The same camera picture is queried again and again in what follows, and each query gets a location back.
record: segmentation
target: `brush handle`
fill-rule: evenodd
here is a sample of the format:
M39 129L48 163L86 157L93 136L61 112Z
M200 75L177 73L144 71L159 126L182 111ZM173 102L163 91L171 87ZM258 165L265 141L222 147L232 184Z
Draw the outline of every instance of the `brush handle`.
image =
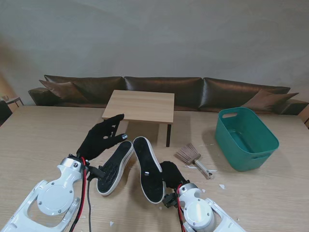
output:
M194 163L203 171L203 173L205 173L208 179L212 177L212 173L200 161L194 160Z

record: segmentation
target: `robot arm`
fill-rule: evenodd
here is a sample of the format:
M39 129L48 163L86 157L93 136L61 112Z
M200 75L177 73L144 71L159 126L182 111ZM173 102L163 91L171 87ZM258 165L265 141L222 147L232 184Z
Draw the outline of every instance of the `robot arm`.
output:
M43 180L38 183L1 232L65 231L80 202L80 198L74 198L73 184L81 180L82 169L81 163L71 158L63 159L58 168L61 171L61 177L51 182ZM49 216L65 213L62 221L50 228L31 220L28 212L35 201L39 209Z
M103 178L105 175L101 170L89 166L89 163L84 167L81 160L92 160L105 149L124 141L127 138L126 134L115 136L122 119L124 115L117 115L96 124L78 149L77 157L70 155L57 166L61 171L61 177L51 182L43 180L38 183L1 232L64 232L81 201L79 197L74 197L74 183L83 178L85 168L90 172L89 181L92 178ZM62 221L51 228L31 220L28 212L35 201L41 212L46 215L65 214Z
M187 232L245 232L213 200L201 199L202 191L195 184L186 181L174 163L165 161L160 165L166 186L175 190L174 193L164 197L163 204L167 208L171 206L177 208L179 198L186 221L183 226ZM221 218L221 223L217 228L215 214Z
M188 183L180 187L179 199L183 205L183 224L188 232L245 232L220 206L213 200L200 198L201 190L195 184ZM216 228L217 214L221 223Z

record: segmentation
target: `brush bristles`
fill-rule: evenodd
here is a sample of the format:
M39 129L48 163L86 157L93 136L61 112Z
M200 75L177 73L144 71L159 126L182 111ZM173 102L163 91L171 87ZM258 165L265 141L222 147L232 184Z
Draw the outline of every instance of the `brush bristles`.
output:
M192 163L200 154L192 144L187 144L182 149L176 152L175 156L186 164Z

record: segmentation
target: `sofa backrest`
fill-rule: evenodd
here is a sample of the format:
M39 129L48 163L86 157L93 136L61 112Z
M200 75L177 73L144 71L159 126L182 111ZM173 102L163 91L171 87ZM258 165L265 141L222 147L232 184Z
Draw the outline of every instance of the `sofa backrest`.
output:
M132 77L125 76L126 90L175 94L176 110L197 110L203 80L200 77Z
M78 90L91 102L107 104L115 89L124 90L124 80L120 76L111 77L64 77L44 75L45 79L54 83L74 83Z
M284 94L290 88L200 77L63 77L44 76L54 83L74 83L91 102L107 104L115 89L175 94L175 110L215 111L242 106L261 90Z
M289 87L263 86L205 77L199 108L234 108L242 106L261 89L271 93L288 93Z

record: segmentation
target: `sneaker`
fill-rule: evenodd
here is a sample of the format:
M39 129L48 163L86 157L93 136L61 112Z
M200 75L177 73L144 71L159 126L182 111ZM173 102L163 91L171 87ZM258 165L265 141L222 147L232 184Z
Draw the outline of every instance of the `sneaker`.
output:
M97 189L100 194L107 196L114 191L132 154L132 143L124 141L118 146L103 167L99 166L99 169L106 173L104 179L97 179Z
M146 198L154 204L163 200L165 182L162 181L162 168L157 161L150 142L145 137L133 141L135 154L140 164L140 184Z

